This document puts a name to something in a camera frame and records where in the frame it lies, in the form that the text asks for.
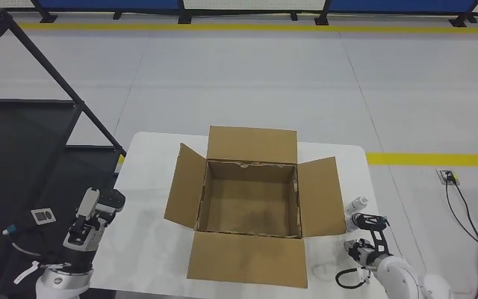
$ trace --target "box flap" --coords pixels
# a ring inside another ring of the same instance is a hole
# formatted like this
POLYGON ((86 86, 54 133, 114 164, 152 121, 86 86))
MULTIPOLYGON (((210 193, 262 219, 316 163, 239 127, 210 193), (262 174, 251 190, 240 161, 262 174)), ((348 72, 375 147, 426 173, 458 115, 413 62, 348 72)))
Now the box flap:
POLYGON ((295 131, 212 126, 209 159, 297 163, 295 131))
POLYGON ((196 232, 187 278, 307 288, 304 241, 196 232))
POLYGON ((164 219, 195 227, 205 166, 206 160, 202 156, 181 144, 164 219))
POLYGON ((344 204, 335 157, 297 165, 302 236, 345 233, 344 204))

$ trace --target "blue barrier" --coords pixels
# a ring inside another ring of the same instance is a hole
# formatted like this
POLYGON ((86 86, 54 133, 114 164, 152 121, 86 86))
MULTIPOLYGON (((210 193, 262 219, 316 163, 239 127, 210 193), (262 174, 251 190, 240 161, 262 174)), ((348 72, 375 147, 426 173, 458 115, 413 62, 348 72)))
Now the blue barrier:
POLYGON ((178 9, 177 0, 40 0, 40 4, 46 9, 178 9))
MULTIPOLYGON (((330 10, 347 12, 436 12, 466 11, 473 0, 333 0, 330 10)), ((177 0, 40 0, 44 8, 177 10, 177 0)))
POLYGON ((333 0, 330 10, 460 13, 467 10, 472 2, 472 0, 333 0))

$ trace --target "white bottle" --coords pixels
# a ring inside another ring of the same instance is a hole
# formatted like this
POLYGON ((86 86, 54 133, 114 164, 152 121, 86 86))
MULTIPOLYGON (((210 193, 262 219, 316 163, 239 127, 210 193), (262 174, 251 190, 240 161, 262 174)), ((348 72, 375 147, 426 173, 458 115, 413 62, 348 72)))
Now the white bottle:
POLYGON ((365 209, 367 204, 368 204, 368 199, 366 197, 357 197, 351 203, 349 203, 349 205, 345 209, 345 214, 352 215, 356 212, 359 212, 365 209))

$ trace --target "yellow floor line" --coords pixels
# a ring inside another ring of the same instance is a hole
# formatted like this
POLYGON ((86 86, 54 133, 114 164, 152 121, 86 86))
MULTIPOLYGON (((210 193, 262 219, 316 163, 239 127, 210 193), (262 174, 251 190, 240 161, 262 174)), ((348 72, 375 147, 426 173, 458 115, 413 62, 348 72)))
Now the yellow floor line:
MULTIPOLYGON (((367 160, 369 165, 478 167, 478 154, 368 152, 367 160)), ((124 161, 121 155, 118 163, 124 161)))
POLYGON ((317 31, 370 32, 402 34, 478 34, 478 28, 406 27, 406 26, 316 26, 271 24, 88 24, 88 23, 20 23, 27 30, 98 30, 98 31, 317 31))

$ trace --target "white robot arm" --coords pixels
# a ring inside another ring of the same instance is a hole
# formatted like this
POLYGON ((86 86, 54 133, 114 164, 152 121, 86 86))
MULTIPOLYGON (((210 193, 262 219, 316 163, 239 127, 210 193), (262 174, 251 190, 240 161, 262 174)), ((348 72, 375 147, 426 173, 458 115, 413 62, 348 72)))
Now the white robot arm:
MULTIPOLYGON (((32 266, 21 273, 14 283, 19 284, 37 269, 44 269, 36 284, 37 299, 79 298, 79 295, 90 287, 93 259, 103 233, 124 205, 125 197, 118 190, 100 194, 99 190, 89 188, 63 241, 63 249, 57 256, 52 257, 50 264, 33 261, 32 266)), ((43 221, 47 217, 38 216, 40 220, 45 223, 55 222, 51 209, 45 210, 49 210, 49 219, 52 220, 43 221)), ((10 234, 10 231, 6 229, 4 234, 10 234)), ((30 253, 21 248, 17 250, 34 256, 35 259, 42 259, 38 253, 30 253)))
MULTIPOLYGON (((382 233, 388 225, 386 218, 356 213, 350 221, 360 229, 369 230, 375 245, 361 238, 345 242, 345 251, 361 265, 361 268, 373 272, 390 299, 453 298, 450 285, 443 277, 434 274, 419 275, 406 260, 388 252, 387 242, 382 233)), ((363 284, 343 286, 339 278, 348 272, 351 271, 339 272, 335 277, 339 286, 355 289, 363 284)))

